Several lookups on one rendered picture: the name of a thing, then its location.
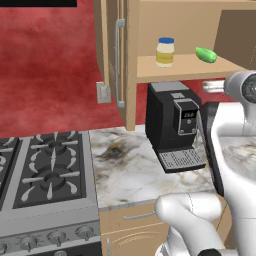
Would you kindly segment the light wood drawer front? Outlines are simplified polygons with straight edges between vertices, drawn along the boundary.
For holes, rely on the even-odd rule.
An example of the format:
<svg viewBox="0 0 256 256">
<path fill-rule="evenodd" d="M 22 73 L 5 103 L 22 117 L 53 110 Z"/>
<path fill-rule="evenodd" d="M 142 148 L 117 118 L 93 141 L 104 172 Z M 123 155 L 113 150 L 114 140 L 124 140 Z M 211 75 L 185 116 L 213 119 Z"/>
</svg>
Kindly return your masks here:
<svg viewBox="0 0 256 256">
<path fill-rule="evenodd" d="M 144 204 L 100 212 L 99 216 L 101 233 L 111 233 L 159 223 L 156 215 L 137 220 L 123 219 L 123 216 L 140 215 L 144 213 L 150 213 L 153 210 L 153 204 Z"/>
</svg>

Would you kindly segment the green cucumber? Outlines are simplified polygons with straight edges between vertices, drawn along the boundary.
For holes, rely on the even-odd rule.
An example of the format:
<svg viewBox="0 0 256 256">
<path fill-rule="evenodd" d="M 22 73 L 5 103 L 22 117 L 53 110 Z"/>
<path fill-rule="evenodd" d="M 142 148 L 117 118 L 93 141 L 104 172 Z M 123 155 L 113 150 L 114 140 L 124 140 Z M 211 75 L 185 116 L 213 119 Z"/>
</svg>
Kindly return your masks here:
<svg viewBox="0 0 256 256">
<path fill-rule="evenodd" d="M 199 60 L 206 63 L 215 63 L 217 60 L 217 54 L 212 50 L 206 48 L 196 48 L 196 56 Z"/>
</svg>

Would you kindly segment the light wood cabinet door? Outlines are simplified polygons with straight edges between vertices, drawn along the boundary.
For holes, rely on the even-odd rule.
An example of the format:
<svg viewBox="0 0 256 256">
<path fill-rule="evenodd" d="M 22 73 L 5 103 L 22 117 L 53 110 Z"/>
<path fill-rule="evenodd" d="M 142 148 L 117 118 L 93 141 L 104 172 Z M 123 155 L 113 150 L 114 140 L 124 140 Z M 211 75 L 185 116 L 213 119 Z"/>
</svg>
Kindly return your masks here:
<svg viewBox="0 0 256 256">
<path fill-rule="evenodd" d="M 223 10 L 214 51 L 236 65 L 256 70 L 256 10 Z"/>
<path fill-rule="evenodd" d="M 139 0 L 93 0 L 97 64 L 102 82 L 110 87 L 115 103 L 115 23 L 117 19 L 126 21 L 119 29 L 118 43 L 119 99 L 125 102 L 125 107 L 116 106 L 128 131 L 135 130 L 136 122 L 139 3 Z"/>
</svg>

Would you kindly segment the black extractor hood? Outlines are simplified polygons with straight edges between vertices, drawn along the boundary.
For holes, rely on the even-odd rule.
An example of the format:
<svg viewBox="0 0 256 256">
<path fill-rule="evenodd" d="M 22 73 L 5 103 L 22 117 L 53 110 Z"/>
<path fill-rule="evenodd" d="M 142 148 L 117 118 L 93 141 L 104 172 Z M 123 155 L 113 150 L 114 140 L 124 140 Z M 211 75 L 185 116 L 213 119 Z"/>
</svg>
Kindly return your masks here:
<svg viewBox="0 0 256 256">
<path fill-rule="evenodd" d="M 77 7 L 77 0 L 0 0 L 0 7 Z"/>
</svg>

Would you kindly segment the light wood cupboard door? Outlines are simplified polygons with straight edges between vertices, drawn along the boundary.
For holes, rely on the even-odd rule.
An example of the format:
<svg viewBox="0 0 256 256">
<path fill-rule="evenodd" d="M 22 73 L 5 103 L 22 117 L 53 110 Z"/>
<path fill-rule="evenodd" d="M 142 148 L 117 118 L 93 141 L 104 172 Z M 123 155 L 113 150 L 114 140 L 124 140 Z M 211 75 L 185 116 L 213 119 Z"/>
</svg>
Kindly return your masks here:
<svg viewBox="0 0 256 256">
<path fill-rule="evenodd" d="M 167 233 L 168 225 L 157 223 L 103 234 L 102 255 L 107 256 L 106 237 L 109 237 L 111 256 L 155 256 Z"/>
</svg>

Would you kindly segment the light wood wall cabinet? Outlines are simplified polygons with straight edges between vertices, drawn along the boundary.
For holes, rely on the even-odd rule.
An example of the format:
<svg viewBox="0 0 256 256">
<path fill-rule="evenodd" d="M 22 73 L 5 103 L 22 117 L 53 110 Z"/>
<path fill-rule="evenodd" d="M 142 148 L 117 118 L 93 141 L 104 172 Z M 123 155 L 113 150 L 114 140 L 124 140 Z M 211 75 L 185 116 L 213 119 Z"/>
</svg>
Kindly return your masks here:
<svg viewBox="0 0 256 256">
<path fill-rule="evenodd" d="M 215 63 L 196 56 L 197 47 L 215 52 L 223 10 L 256 10 L 256 0 L 141 0 L 137 81 L 219 78 L 246 69 L 218 55 Z M 170 68 L 155 64 L 157 41 L 162 36 L 174 39 Z"/>
</svg>

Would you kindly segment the grey wall socket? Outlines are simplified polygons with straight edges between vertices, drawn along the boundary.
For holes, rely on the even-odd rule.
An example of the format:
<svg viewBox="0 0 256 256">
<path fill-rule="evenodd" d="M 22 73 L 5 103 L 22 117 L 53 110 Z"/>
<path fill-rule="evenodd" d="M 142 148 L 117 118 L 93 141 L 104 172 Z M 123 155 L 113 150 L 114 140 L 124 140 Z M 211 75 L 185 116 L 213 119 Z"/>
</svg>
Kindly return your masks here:
<svg viewBox="0 0 256 256">
<path fill-rule="evenodd" d="M 106 86 L 103 82 L 96 83 L 97 90 L 97 102 L 99 104 L 105 104 L 111 102 L 111 90 L 109 86 Z"/>
</svg>

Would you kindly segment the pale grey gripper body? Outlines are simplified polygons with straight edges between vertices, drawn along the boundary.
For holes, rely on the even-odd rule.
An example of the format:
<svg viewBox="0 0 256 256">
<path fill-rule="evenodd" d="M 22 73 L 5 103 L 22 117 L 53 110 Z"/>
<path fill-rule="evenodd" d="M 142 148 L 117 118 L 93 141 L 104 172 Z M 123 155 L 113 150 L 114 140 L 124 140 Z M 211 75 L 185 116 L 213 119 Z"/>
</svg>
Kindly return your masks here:
<svg viewBox="0 0 256 256">
<path fill-rule="evenodd" d="M 211 81 L 204 81 L 202 83 L 203 91 L 205 93 L 224 93 L 224 80 L 211 80 Z"/>
</svg>

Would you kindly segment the black coffee machine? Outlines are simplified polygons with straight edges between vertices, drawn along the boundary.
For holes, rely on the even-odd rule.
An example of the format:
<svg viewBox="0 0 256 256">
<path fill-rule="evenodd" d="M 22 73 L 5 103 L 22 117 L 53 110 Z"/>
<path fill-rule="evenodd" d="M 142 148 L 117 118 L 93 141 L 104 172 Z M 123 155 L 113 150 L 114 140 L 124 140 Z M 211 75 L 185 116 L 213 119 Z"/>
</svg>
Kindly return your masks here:
<svg viewBox="0 0 256 256">
<path fill-rule="evenodd" d="M 205 167 L 192 146 L 201 104 L 200 97 L 179 81 L 148 84 L 145 133 L 165 173 Z"/>
</svg>

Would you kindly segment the grey gas hob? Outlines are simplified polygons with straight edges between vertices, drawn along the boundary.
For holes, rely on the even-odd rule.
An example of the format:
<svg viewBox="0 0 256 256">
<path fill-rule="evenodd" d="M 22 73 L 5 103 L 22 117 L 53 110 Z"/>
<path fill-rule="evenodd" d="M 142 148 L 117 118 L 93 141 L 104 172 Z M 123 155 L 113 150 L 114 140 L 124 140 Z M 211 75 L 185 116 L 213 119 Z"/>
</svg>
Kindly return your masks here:
<svg viewBox="0 0 256 256">
<path fill-rule="evenodd" d="M 76 235 L 94 229 L 88 241 Z M 54 231 L 66 234 L 57 247 Z M 30 252 L 20 248 L 37 239 Z M 87 131 L 38 134 L 0 141 L 0 243 L 3 256 L 102 256 L 99 212 Z"/>
</svg>

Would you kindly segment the mayonnaise jar with blue lid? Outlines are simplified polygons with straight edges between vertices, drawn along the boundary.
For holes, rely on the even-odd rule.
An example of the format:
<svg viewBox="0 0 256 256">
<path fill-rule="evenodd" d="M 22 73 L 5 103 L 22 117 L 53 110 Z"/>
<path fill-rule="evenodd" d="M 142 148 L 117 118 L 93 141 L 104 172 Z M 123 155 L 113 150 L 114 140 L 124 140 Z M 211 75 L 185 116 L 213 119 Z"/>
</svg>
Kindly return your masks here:
<svg viewBox="0 0 256 256">
<path fill-rule="evenodd" d="M 174 39 L 160 37 L 156 48 L 156 65 L 158 67 L 171 67 L 174 59 Z"/>
</svg>

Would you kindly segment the light wood base cupboard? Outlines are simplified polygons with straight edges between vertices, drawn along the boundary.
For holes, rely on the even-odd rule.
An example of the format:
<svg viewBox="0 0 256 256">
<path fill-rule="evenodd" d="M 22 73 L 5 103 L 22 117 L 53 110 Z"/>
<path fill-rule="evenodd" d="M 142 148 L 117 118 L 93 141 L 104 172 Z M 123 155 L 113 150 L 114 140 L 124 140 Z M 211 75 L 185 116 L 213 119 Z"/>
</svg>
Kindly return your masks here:
<svg viewBox="0 0 256 256">
<path fill-rule="evenodd" d="M 219 196 L 219 200 L 222 205 L 222 213 L 221 216 L 214 221 L 214 225 L 225 247 L 228 249 L 234 249 L 235 242 L 232 229 L 231 211 L 223 197 Z"/>
</svg>

